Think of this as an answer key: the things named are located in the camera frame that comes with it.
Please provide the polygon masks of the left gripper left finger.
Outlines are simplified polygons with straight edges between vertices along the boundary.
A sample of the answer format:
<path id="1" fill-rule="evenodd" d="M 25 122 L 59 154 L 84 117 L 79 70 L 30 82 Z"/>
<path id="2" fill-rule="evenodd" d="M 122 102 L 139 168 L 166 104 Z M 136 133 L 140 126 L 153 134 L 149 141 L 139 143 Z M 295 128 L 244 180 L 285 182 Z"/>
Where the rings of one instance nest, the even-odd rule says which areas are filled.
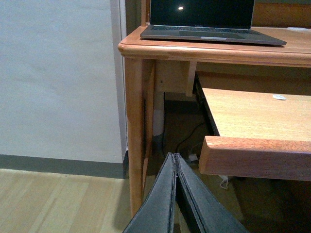
<path id="1" fill-rule="evenodd" d="M 176 161 L 168 153 L 156 180 L 125 233 L 172 233 L 174 231 Z"/>

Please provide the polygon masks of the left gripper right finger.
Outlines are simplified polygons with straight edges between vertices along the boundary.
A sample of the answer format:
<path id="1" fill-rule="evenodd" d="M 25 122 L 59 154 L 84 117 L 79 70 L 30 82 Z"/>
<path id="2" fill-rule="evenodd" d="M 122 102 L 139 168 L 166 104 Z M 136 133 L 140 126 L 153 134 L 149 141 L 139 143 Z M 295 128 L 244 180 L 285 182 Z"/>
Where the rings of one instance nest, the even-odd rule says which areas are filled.
<path id="1" fill-rule="evenodd" d="M 247 233 L 248 230 L 215 198 L 192 168 L 174 154 L 176 201 L 191 233 Z"/>

